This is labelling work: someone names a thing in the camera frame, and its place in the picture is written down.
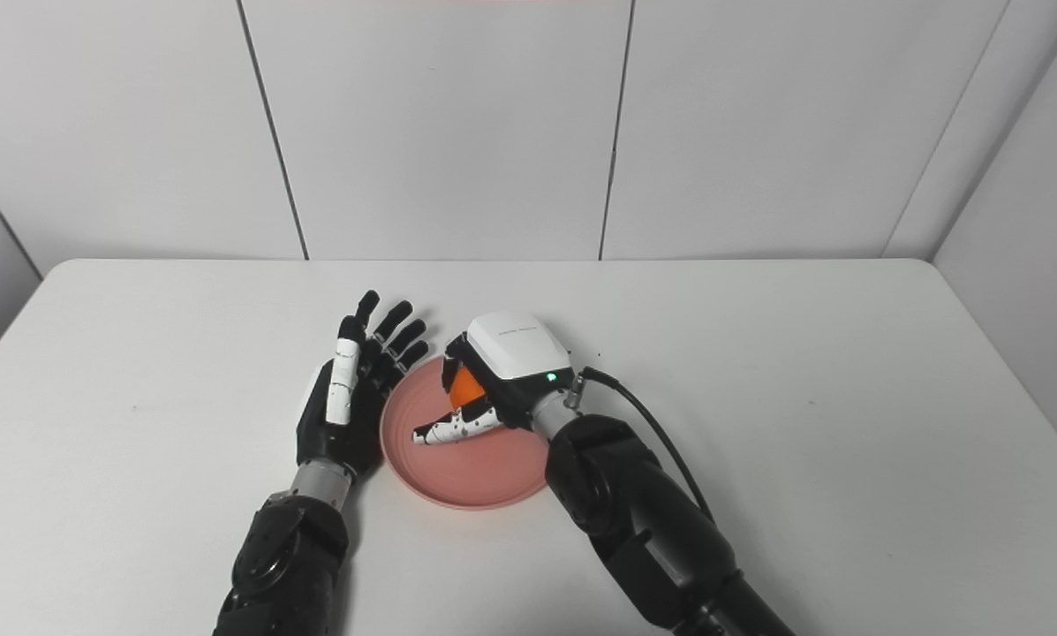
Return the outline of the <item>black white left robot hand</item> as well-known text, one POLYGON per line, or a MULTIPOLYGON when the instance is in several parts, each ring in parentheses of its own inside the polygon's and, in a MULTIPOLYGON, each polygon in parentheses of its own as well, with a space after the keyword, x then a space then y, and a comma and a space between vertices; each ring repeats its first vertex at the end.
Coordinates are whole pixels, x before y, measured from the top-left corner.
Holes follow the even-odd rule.
POLYGON ((357 479, 382 462, 384 406, 406 372, 430 352, 427 324, 403 300, 373 323, 381 297, 366 291, 344 317, 333 357, 313 379, 297 425, 297 463, 328 462, 357 479))

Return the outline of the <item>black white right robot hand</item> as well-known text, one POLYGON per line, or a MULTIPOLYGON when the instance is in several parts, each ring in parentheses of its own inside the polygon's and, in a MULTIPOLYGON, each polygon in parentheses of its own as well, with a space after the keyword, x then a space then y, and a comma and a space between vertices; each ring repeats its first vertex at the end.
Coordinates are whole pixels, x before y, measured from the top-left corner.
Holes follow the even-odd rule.
POLYGON ((474 319, 446 347, 441 379, 445 390, 472 379, 480 394, 418 426, 413 443, 458 443, 499 428, 528 430, 551 442, 582 415, 571 403, 577 374, 569 350, 523 311, 474 319))

